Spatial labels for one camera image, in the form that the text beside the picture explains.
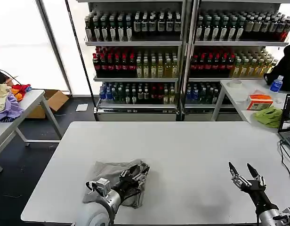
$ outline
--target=purple cloth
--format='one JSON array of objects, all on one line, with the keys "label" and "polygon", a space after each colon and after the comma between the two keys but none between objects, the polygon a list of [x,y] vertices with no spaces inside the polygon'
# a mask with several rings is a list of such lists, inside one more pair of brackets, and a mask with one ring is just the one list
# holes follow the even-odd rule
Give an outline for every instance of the purple cloth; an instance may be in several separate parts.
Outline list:
[{"label": "purple cloth", "polygon": [[12,92],[9,92],[6,98],[5,108],[0,111],[0,120],[5,117],[16,119],[23,112],[24,110],[18,105],[16,97]]}]

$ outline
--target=shelf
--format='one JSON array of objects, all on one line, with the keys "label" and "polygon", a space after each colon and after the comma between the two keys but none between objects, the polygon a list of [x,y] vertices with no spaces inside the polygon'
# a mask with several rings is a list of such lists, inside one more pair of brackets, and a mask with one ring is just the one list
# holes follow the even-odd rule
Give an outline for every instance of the shelf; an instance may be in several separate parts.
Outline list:
[{"label": "shelf", "polygon": [[184,0],[77,0],[78,2],[182,2]]},{"label": "shelf", "polygon": [[290,3],[290,0],[202,0],[208,2],[255,2],[255,3]]},{"label": "shelf", "polygon": [[87,46],[181,46],[182,41],[87,41]]},{"label": "shelf", "polygon": [[[209,108],[214,109],[215,105],[204,105],[204,104],[185,104],[185,109],[193,109],[193,108]],[[234,108],[233,105],[222,105],[221,108]]]},{"label": "shelf", "polygon": [[275,41],[195,41],[194,46],[287,46],[288,42]]},{"label": "shelf", "polygon": [[97,105],[97,108],[110,109],[175,109],[176,105],[128,105],[128,104],[103,104]]},{"label": "shelf", "polygon": [[105,81],[105,82],[176,82],[178,78],[174,79],[152,79],[152,78],[98,78],[94,77],[94,81]]},{"label": "shelf", "polygon": [[230,80],[230,79],[239,79],[239,80],[244,80],[244,79],[262,79],[262,78],[189,78],[189,82],[192,81],[220,81],[220,80]]}]

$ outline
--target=green cloth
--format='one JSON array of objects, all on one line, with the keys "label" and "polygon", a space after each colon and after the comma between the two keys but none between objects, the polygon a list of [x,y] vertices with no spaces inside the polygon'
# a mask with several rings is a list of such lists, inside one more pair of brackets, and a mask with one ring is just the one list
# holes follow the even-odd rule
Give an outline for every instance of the green cloth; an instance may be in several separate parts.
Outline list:
[{"label": "green cloth", "polygon": [[254,113],[255,119],[270,128],[279,128],[282,110],[274,106]]}]

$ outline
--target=tissue box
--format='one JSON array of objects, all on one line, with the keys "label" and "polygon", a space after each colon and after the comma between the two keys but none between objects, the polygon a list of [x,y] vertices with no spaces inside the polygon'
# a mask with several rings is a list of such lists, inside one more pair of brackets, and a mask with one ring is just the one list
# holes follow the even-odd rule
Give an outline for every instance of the tissue box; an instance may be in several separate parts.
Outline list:
[{"label": "tissue box", "polygon": [[247,110],[262,110],[272,105],[273,100],[268,95],[254,94],[248,96],[246,103]]}]

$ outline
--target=metal shelving unit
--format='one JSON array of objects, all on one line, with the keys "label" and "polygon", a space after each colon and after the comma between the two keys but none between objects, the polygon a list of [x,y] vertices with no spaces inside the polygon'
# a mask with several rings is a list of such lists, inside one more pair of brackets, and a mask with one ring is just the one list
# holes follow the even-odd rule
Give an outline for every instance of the metal shelving unit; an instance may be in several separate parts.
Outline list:
[{"label": "metal shelving unit", "polygon": [[[184,50],[187,43],[187,32],[189,28],[189,15],[191,14],[191,5],[193,0],[77,0],[77,2],[88,3],[89,10],[92,11],[94,8],[96,11],[138,11],[138,10],[172,10],[181,12],[181,33],[180,35],[173,34],[169,37],[160,37],[157,40],[154,37],[149,37],[148,40],[133,40],[132,41],[87,41],[86,46],[113,46],[113,47],[163,47],[177,48],[177,73],[179,78],[98,78],[94,75],[94,81],[101,82],[160,82],[160,83],[174,83],[176,97],[179,97],[179,91],[181,90],[183,61],[184,61]],[[94,116],[97,121],[108,120],[108,121],[138,121],[149,120],[155,121],[164,118],[168,121],[175,121],[180,115],[179,102],[177,104],[168,105],[147,105],[147,104],[111,104],[101,103],[101,100],[96,100]]]},{"label": "metal shelving unit", "polygon": [[[187,116],[187,112],[191,112],[192,110],[196,111],[196,109],[214,109],[215,105],[194,105],[185,103],[186,98],[186,86],[188,82],[218,82],[223,79],[231,79],[223,75],[211,75],[210,77],[207,75],[198,75],[196,78],[189,78],[189,68],[190,62],[193,55],[193,50],[195,47],[200,46],[223,46],[223,47],[256,47],[256,48],[264,48],[266,46],[275,46],[275,47],[285,47],[289,43],[288,42],[271,42],[271,41],[195,41],[195,32],[196,32],[196,20],[198,17],[199,9],[209,10],[209,9],[217,9],[217,10],[231,10],[231,11],[276,11],[279,9],[281,3],[290,3],[290,0],[193,0],[192,7],[192,17],[190,22],[190,32],[188,38],[187,49],[185,53],[185,72],[181,85],[181,98],[180,105],[182,108],[182,120],[184,120],[185,115]],[[238,79],[260,79],[260,78],[238,78]],[[231,105],[224,105],[224,109],[231,109]]]}]

